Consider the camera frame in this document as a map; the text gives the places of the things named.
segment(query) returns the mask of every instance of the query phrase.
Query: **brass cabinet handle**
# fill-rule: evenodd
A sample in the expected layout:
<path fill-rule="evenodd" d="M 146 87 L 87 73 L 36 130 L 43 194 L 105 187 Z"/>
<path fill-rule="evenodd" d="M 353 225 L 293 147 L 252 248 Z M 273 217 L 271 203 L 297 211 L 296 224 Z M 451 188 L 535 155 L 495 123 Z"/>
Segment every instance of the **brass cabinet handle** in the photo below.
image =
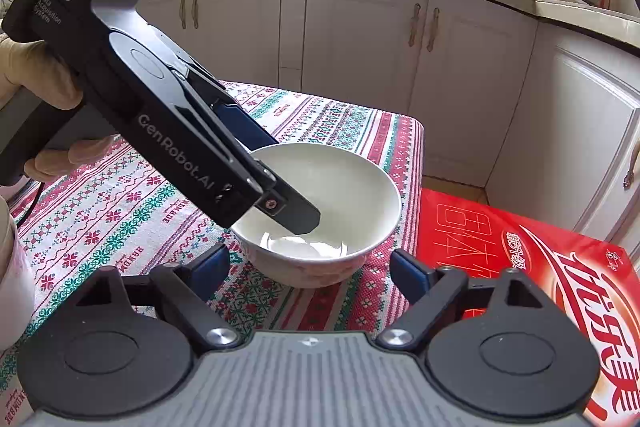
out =
<path fill-rule="evenodd" d="M 409 31 L 409 47 L 415 44 L 415 34 L 418 32 L 418 21 L 420 20 L 420 5 L 414 6 L 414 16 L 411 19 L 411 31 Z"/>
<path fill-rule="evenodd" d="M 193 19 L 193 27 L 198 29 L 198 0 L 193 0 L 191 3 L 191 18 Z"/>
<path fill-rule="evenodd" d="M 182 29 L 187 29 L 187 19 L 184 14 L 184 0 L 180 0 L 180 11 L 178 12 L 178 16 L 180 17 L 180 22 L 182 23 Z"/>
<path fill-rule="evenodd" d="M 634 149 L 631 151 L 631 159 L 629 161 L 629 170 L 626 172 L 625 179 L 622 182 L 622 186 L 625 190 L 631 188 L 634 182 L 634 169 L 636 168 L 636 160 L 638 159 L 638 153 L 640 153 L 640 140 L 634 145 Z"/>
<path fill-rule="evenodd" d="M 438 35 L 438 18 L 440 17 L 440 8 L 433 9 L 433 20 L 431 21 L 431 28 L 429 34 L 429 42 L 427 43 L 427 51 L 433 51 L 433 44 L 436 41 Z"/>

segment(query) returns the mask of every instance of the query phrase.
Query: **triangular hole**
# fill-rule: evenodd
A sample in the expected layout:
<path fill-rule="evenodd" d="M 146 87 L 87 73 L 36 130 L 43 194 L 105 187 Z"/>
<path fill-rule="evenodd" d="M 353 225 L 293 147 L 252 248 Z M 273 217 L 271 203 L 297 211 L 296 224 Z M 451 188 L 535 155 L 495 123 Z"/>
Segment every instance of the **triangular hole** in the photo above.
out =
<path fill-rule="evenodd" d="M 509 284 L 507 294 L 508 306 L 519 306 L 521 308 L 542 308 L 540 301 L 536 299 L 527 287 L 518 280 L 512 280 Z"/>
<path fill-rule="evenodd" d="M 107 277 L 98 279 L 76 306 L 98 306 L 100 304 L 111 304 L 111 289 Z"/>

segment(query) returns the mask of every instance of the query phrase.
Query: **black cable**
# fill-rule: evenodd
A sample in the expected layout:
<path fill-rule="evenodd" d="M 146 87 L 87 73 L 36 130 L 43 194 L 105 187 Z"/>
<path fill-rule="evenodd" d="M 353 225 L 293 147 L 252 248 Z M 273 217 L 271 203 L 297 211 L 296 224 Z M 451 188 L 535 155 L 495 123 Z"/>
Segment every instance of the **black cable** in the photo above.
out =
<path fill-rule="evenodd" d="M 27 219 L 29 219 L 29 216 L 31 216 L 33 209 L 38 204 L 38 200 L 40 199 L 40 195 L 42 194 L 43 189 L 44 189 L 44 182 L 40 183 L 40 187 L 38 187 L 38 191 L 36 192 L 36 197 L 33 198 L 33 201 L 31 201 L 31 206 L 29 207 L 29 210 L 27 210 L 24 216 L 20 218 L 20 221 L 16 223 L 17 228 L 20 228 L 20 225 L 24 223 Z"/>

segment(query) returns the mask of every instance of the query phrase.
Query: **tablecloth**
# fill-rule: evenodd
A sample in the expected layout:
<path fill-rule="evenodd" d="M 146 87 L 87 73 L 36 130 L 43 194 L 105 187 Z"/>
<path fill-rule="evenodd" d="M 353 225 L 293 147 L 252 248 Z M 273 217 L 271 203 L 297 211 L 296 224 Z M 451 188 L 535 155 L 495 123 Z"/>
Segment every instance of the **tablecloth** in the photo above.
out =
<path fill-rule="evenodd" d="M 0 392 L 15 380 L 20 344 L 97 267 L 115 265 L 123 275 L 147 273 L 160 263 L 188 262 L 216 241 L 228 246 L 231 269 L 210 305 L 242 333 L 269 328 L 375 334 L 404 311 L 407 304 L 390 280 L 388 259 L 394 248 L 415 250 L 421 124 L 317 96 L 226 85 L 277 140 L 342 147 L 385 169 L 402 198 L 395 232 L 349 280 L 318 290 L 285 287 L 255 270 L 231 232 L 214 224 L 125 140 L 117 139 L 102 161 L 47 186 L 20 228 L 36 278 L 35 311 L 23 338 L 0 357 Z M 32 187 L 15 202 L 14 217 L 24 213 L 35 191 Z"/>

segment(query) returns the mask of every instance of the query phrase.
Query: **bowl rim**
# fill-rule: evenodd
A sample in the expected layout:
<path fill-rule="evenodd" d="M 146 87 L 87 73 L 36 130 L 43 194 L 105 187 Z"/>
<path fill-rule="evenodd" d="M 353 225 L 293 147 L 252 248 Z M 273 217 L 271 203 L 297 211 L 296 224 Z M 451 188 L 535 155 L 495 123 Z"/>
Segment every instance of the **bowl rim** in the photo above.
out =
<path fill-rule="evenodd" d="M 396 182 L 393 181 L 393 179 L 391 178 L 391 176 L 389 176 L 388 172 L 385 171 L 385 169 L 383 169 L 382 167 L 380 167 L 380 165 L 378 165 L 377 163 L 373 163 L 370 159 L 365 158 L 364 156 L 360 156 L 357 153 L 354 153 L 353 151 L 350 151 L 348 149 L 343 149 L 342 147 L 337 147 L 335 145 L 328 145 L 325 143 L 309 143 L 309 142 L 284 142 L 284 143 L 274 143 L 272 145 L 267 145 L 265 147 L 260 147 L 260 149 L 255 149 L 254 151 L 251 151 L 250 154 L 253 154 L 255 152 L 258 151 L 262 151 L 265 149 L 270 149 L 273 147 L 281 147 L 281 146 L 301 146 L 301 145 L 305 145 L 305 146 L 322 146 L 322 147 L 329 147 L 331 149 L 337 149 L 341 152 L 344 153 L 349 153 L 351 155 L 356 156 L 357 158 L 360 158 L 362 161 L 366 161 L 367 163 L 373 165 L 374 167 L 376 167 L 377 169 L 379 169 L 388 179 L 388 181 L 391 183 L 391 186 L 394 188 L 394 192 L 396 194 L 396 200 L 398 201 L 398 217 L 396 218 L 396 220 L 393 222 L 392 225 L 390 225 L 390 229 L 389 232 L 386 233 L 382 239 L 380 239 L 380 241 L 378 241 L 377 243 L 375 243 L 374 245 L 367 247 L 367 248 L 362 248 L 360 250 L 357 250 L 355 252 L 352 253 L 348 253 L 345 257 L 330 257 L 330 258 L 326 258 L 326 259 L 299 259 L 298 257 L 290 257 L 289 255 L 284 255 L 278 252 L 274 252 L 271 250 L 267 250 L 265 247 L 261 247 L 260 245 L 256 245 L 253 241 L 249 241 L 248 239 L 242 237 L 242 235 L 240 233 L 238 233 L 235 230 L 236 224 L 238 223 L 238 221 L 240 221 L 240 219 L 242 219 L 242 217 L 240 219 L 238 219 L 238 221 L 236 221 L 234 224 L 231 225 L 231 227 L 229 227 L 229 229 L 231 230 L 231 232 L 234 233 L 234 235 L 240 240 L 240 242 L 242 243 L 242 241 L 249 243 L 250 245 L 254 246 L 255 248 L 259 248 L 260 252 L 264 252 L 267 255 L 270 255 L 276 259 L 281 259 L 284 261 L 291 261 L 293 263 L 301 263 L 301 264 L 328 264 L 328 263 L 346 263 L 347 261 L 351 261 L 353 259 L 355 259 L 356 257 L 359 257 L 361 255 L 363 255 L 364 253 L 370 252 L 372 250 L 374 250 L 375 248 L 379 247 L 380 245 L 382 245 L 382 243 L 384 243 L 389 236 L 393 233 L 394 229 L 398 226 L 398 223 L 400 222 L 400 219 L 402 217 L 402 197 L 400 195 L 400 190 L 398 190 L 398 187 L 396 186 Z"/>

